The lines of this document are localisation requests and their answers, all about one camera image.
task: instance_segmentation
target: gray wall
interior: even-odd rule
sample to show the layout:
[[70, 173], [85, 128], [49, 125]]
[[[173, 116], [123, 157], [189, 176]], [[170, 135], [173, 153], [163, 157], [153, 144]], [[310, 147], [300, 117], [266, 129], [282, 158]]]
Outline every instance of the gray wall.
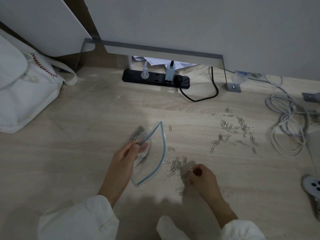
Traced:
[[231, 70], [320, 80], [320, 0], [85, 3], [104, 40], [217, 53]]

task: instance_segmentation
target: white sleeve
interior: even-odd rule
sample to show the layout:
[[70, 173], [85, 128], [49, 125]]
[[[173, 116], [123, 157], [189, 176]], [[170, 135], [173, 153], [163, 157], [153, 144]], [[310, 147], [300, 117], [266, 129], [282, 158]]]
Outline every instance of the white sleeve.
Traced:
[[233, 220], [222, 228], [220, 240], [267, 240], [267, 238], [253, 222]]
[[115, 240], [119, 220], [102, 195], [78, 205], [61, 205], [46, 211], [39, 220], [40, 240]]

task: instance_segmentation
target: person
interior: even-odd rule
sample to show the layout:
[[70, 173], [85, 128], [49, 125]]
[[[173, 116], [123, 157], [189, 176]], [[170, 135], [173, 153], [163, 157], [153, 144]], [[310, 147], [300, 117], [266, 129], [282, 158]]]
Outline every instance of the person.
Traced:
[[[116, 239], [119, 221], [113, 207], [130, 181], [137, 155], [146, 150], [147, 143], [139, 146], [130, 141], [112, 158], [102, 186], [96, 196], [78, 205], [61, 205], [46, 211], [39, 219], [40, 240], [89, 240]], [[216, 176], [202, 164], [195, 165], [188, 173], [190, 185], [194, 187], [215, 215], [221, 228], [221, 240], [266, 240], [252, 222], [239, 220], [224, 201]], [[189, 240], [168, 216], [162, 216], [157, 224], [162, 240]]]

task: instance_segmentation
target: white bag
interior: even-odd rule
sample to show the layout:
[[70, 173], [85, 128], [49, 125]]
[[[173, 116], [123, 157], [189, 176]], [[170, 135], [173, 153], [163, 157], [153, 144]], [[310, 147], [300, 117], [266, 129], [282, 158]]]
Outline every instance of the white bag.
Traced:
[[[51, 65], [73, 73], [74, 78], [66, 82]], [[59, 95], [63, 82], [77, 81], [68, 66], [0, 29], [0, 132], [22, 129]]]

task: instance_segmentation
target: wood grain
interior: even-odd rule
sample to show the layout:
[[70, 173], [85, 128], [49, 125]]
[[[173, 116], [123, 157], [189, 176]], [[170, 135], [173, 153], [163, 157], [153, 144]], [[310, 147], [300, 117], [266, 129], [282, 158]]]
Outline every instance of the wood grain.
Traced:
[[[135, 62], [136, 69], [141, 63]], [[164, 72], [161, 66], [150, 71]], [[216, 175], [222, 194], [241, 219], [253, 221], [268, 239], [314, 240], [320, 235], [301, 176], [315, 174], [307, 150], [295, 158], [277, 153], [267, 130], [279, 115], [264, 104], [274, 91], [268, 84], [246, 81], [242, 93], [227, 92], [221, 69], [214, 69], [219, 95], [192, 103], [174, 88], [124, 83], [122, 70], [84, 67], [78, 84], [64, 86], [30, 124], [15, 134], [0, 134], [0, 239], [36, 239], [40, 215], [59, 203], [81, 202], [95, 195], [110, 159], [139, 126], [162, 121], [169, 146], [166, 160], [187, 156], [207, 165]], [[201, 98], [214, 94], [207, 66], [185, 68], [191, 78], [186, 94]], [[283, 87], [309, 109], [318, 104], [302, 101], [301, 92], [318, 92], [320, 82], [284, 78]], [[226, 134], [221, 119], [237, 126], [236, 117], [223, 116], [226, 107], [254, 126], [260, 147], [220, 143], [213, 154], [211, 141]], [[243, 140], [232, 134], [230, 141]], [[283, 143], [288, 138], [277, 135]], [[158, 239], [156, 225], [169, 215], [191, 239], [214, 239], [218, 224], [206, 203], [192, 189], [183, 197], [175, 189], [181, 179], [167, 177], [163, 165], [158, 175], [136, 188], [129, 183], [114, 211], [120, 219], [117, 239]]]

